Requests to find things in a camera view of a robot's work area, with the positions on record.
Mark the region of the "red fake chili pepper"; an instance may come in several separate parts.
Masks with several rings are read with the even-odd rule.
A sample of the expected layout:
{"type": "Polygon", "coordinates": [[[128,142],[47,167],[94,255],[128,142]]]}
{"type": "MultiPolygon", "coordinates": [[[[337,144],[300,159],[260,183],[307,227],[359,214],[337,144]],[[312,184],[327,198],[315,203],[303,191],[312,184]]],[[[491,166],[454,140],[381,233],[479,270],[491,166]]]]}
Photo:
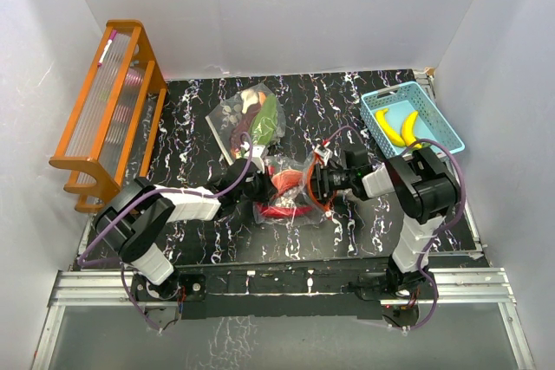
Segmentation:
{"type": "Polygon", "coordinates": [[[255,205],[257,213],[266,218],[281,219],[302,217],[312,211],[310,206],[293,206],[293,207],[279,207],[269,206],[263,204],[255,205]]]}

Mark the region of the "fake watermelon slice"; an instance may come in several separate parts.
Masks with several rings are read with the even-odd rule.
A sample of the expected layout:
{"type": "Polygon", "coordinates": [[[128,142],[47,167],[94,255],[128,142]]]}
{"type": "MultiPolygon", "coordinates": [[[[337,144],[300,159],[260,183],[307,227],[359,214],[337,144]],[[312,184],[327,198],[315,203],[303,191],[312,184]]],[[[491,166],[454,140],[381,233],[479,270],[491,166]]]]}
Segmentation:
{"type": "Polygon", "coordinates": [[[304,172],[294,169],[287,169],[276,173],[271,177],[271,182],[279,195],[288,190],[298,187],[303,183],[304,172]]]}

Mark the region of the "clear zip bag red slider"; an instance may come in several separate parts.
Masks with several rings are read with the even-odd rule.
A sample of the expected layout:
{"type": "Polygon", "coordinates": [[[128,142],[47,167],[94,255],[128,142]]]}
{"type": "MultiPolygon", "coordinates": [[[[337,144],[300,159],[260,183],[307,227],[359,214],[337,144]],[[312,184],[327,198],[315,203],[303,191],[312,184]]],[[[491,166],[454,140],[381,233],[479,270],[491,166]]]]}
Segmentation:
{"type": "Polygon", "coordinates": [[[292,188],[287,192],[273,198],[271,201],[264,203],[253,204],[253,215],[257,224],[288,224],[288,225],[306,225],[306,224],[319,224],[325,219],[329,218],[333,212],[333,199],[336,197],[337,192],[329,201],[316,201],[312,196],[310,189],[310,175],[312,174],[313,167],[319,163],[311,153],[310,156],[300,163],[294,159],[285,156],[267,156],[264,158],[265,173],[270,178],[281,171],[287,169],[294,169],[304,172],[303,183],[298,187],[292,188]],[[312,211],[302,217],[281,218],[273,219],[260,216],[255,208],[256,204],[263,204],[269,206],[279,207],[293,207],[293,206],[310,206],[312,211]]]}

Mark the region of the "clear bag with green leaf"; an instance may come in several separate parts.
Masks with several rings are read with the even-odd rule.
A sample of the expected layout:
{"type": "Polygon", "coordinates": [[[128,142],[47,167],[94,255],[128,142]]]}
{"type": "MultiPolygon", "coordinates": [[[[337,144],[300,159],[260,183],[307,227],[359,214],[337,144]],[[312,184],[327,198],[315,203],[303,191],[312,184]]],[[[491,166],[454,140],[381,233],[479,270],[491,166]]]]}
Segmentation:
{"type": "Polygon", "coordinates": [[[286,127],[281,103],[263,82],[221,101],[206,122],[229,165],[246,158],[246,145],[263,145],[268,153],[286,127]]]}

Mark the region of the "yellow fake banana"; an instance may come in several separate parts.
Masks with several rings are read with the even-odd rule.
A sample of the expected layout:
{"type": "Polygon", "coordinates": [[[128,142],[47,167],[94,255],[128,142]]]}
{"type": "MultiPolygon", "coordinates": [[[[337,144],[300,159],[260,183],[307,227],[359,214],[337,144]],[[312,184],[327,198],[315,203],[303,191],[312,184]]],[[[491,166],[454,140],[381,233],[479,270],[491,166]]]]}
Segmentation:
{"type": "Polygon", "coordinates": [[[401,137],[406,147],[416,144],[417,149],[421,148],[421,145],[417,144],[417,137],[415,136],[415,123],[418,120],[418,116],[419,112],[413,111],[402,123],[401,137]]]}
{"type": "Polygon", "coordinates": [[[380,109],[375,112],[375,119],[383,130],[389,141],[396,147],[404,147],[405,142],[401,135],[391,127],[391,125],[386,120],[386,114],[389,110],[387,108],[380,109]]]}

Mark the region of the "light blue plastic basket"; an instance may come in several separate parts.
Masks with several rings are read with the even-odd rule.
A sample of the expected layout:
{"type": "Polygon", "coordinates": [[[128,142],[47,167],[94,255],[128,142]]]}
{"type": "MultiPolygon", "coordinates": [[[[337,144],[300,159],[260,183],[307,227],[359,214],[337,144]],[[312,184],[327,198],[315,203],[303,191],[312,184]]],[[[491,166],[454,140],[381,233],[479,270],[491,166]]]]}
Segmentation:
{"type": "Polygon", "coordinates": [[[363,94],[361,117],[383,155],[406,149],[406,140],[433,140],[452,154],[465,149],[460,136],[415,81],[363,94]]]}

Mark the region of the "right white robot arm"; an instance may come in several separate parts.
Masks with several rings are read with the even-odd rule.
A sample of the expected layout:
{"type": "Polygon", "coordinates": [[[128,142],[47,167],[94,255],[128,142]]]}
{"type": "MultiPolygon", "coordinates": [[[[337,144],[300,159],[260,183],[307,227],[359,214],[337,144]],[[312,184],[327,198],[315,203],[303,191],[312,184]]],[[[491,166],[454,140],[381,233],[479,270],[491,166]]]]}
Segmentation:
{"type": "Polygon", "coordinates": [[[388,266],[380,275],[360,275],[350,287],[359,293],[372,291],[407,297],[428,273],[428,256],[433,241],[450,228],[444,220],[456,209],[451,223],[461,220],[466,187],[447,169],[430,147],[412,152],[408,158],[395,156],[378,169],[363,163],[359,152],[346,152],[346,165],[316,161],[305,174],[309,197],[327,204],[336,191],[350,190],[356,198],[369,200],[393,192],[403,211],[402,231],[388,266]]]}

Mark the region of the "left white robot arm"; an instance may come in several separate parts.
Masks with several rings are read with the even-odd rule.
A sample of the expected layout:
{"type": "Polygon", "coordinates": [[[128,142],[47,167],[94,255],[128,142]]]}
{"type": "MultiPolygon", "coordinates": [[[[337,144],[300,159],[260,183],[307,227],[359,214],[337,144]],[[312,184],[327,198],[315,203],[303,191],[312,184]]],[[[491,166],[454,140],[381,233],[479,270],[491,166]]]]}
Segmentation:
{"type": "Polygon", "coordinates": [[[236,160],[227,171],[196,188],[155,185],[134,179],[94,219],[97,236],[148,281],[161,300],[174,297],[179,278],[156,244],[166,224],[226,217],[244,200],[267,203],[278,190],[267,172],[247,159],[236,160]]]}

